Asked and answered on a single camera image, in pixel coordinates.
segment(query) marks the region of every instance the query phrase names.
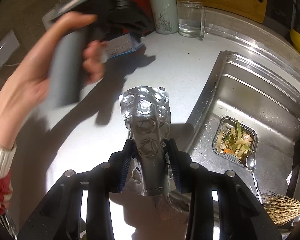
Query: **spoon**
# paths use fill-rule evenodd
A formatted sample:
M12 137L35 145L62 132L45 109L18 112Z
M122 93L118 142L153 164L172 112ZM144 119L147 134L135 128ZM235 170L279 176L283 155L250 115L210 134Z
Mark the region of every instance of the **spoon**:
M250 154L250 155L247 156L247 158L246 158L246 166L247 166L247 169L249 171L251 171L251 173L252 173L253 181L254 181L254 186L256 187L256 191L257 191L257 197L258 197L258 200L260 201L260 203L262 204L261 192L259 190L258 182L257 182L257 179L254 176L254 172L253 172L253 169L256 166L256 158L254 157L253 154Z

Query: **gray cylinder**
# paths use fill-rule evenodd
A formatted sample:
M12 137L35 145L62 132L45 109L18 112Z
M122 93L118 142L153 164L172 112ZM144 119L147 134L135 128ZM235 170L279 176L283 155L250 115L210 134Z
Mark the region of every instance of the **gray cylinder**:
M77 103L80 99L83 50L87 46L87 27L63 37L50 66L49 108Z

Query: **ceramic cup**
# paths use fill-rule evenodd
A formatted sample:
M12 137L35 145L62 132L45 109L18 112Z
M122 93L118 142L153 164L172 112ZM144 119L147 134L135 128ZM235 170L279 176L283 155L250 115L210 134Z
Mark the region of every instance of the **ceramic cup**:
M155 30L160 34L178 31L178 14L176 0L150 0Z

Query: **stainless steel sink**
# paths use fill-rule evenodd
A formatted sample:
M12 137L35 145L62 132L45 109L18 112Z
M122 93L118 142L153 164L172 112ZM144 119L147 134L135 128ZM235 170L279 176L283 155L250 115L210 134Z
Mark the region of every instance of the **stainless steel sink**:
M294 192L300 200L300 92L267 68L224 51L176 142L194 162L210 171L234 170L256 195L250 171L217 155L213 138L220 120L230 116L255 130L255 175L262 193L287 193L287 177L299 167Z

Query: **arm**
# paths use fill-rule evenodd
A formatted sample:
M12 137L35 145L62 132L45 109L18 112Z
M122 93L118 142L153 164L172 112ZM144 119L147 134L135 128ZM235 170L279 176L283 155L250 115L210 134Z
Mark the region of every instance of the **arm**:
M63 15L34 45L0 91L0 215L12 196L10 166L16 150L15 139L25 117L45 100L49 91L47 77L50 62L59 40L72 29L96 20L95 15L70 12ZM101 63L105 43L91 42L83 52L83 68L90 74L88 82L103 77Z

